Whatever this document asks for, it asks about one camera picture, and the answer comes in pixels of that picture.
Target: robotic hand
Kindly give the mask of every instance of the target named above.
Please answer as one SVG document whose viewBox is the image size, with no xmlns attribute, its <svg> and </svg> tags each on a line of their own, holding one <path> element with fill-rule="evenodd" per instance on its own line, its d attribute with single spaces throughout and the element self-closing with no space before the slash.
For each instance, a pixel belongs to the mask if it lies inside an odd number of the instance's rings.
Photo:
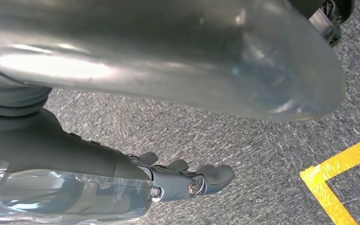
<svg viewBox="0 0 360 225">
<path fill-rule="evenodd" d="M 189 172 L 188 164 L 178 159 L 168 166 L 154 165 L 158 157 L 153 152 L 147 152 L 140 157 L 128 155 L 138 167 L 148 174 L 156 184 L 151 190 L 156 202 L 189 199 L 197 195 L 208 195 L 221 191 L 235 177 L 230 166 L 214 167 L 204 165 L 195 172 Z"/>
<path fill-rule="evenodd" d="M 190 172 L 184 160 L 157 160 L 66 133 L 47 110 L 0 116 L 0 222 L 112 224 L 143 216 L 153 202 L 216 193 L 235 177 L 227 165 Z"/>
</svg>

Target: floor marking tape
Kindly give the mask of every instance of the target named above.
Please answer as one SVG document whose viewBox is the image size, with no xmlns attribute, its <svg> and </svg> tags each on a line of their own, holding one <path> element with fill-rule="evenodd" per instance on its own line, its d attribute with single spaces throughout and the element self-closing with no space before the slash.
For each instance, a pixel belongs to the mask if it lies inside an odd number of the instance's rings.
<svg viewBox="0 0 360 225">
<path fill-rule="evenodd" d="M 340 152 L 317 166 L 300 172 L 301 179 L 336 225 L 356 225 L 325 181 L 360 164 L 360 143 Z"/>
</svg>

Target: reflective surface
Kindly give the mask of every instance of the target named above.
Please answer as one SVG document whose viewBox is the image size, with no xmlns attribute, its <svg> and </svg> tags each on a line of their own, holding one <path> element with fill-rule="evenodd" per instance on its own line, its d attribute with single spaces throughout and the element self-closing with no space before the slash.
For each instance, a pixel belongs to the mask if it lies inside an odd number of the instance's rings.
<svg viewBox="0 0 360 225">
<path fill-rule="evenodd" d="M 344 94 L 334 52 L 281 0 L 0 0 L 0 73 L 263 120 Z"/>
<path fill-rule="evenodd" d="M 145 180 L 0 169 L 0 224 L 117 224 L 147 212 L 152 187 Z"/>
</svg>

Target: metal screw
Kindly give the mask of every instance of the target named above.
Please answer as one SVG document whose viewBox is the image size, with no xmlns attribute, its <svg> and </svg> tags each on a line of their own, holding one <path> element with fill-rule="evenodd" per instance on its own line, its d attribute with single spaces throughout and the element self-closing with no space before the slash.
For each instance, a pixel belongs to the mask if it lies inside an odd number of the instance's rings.
<svg viewBox="0 0 360 225">
<path fill-rule="evenodd" d="M 151 195 L 156 196 L 158 195 L 159 191 L 156 188 L 151 189 Z"/>
<path fill-rule="evenodd" d="M 198 193 L 198 185 L 195 182 L 191 182 L 188 186 L 188 195 L 194 197 Z"/>
</svg>

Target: robotic arm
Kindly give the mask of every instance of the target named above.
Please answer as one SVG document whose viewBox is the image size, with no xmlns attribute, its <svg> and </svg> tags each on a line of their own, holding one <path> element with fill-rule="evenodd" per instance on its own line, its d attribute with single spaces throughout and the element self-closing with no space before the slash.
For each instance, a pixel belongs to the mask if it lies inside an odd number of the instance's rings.
<svg viewBox="0 0 360 225">
<path fill-rule="evenodd" d="M 64 132 L 52 87 L 173 101 L 263 120 L 326 115 L 343 98 L 330 45 L 352 0 L 0 0 L 0 224 L 103 224 L 222 190 L 227 165 Z"/>
</svg>

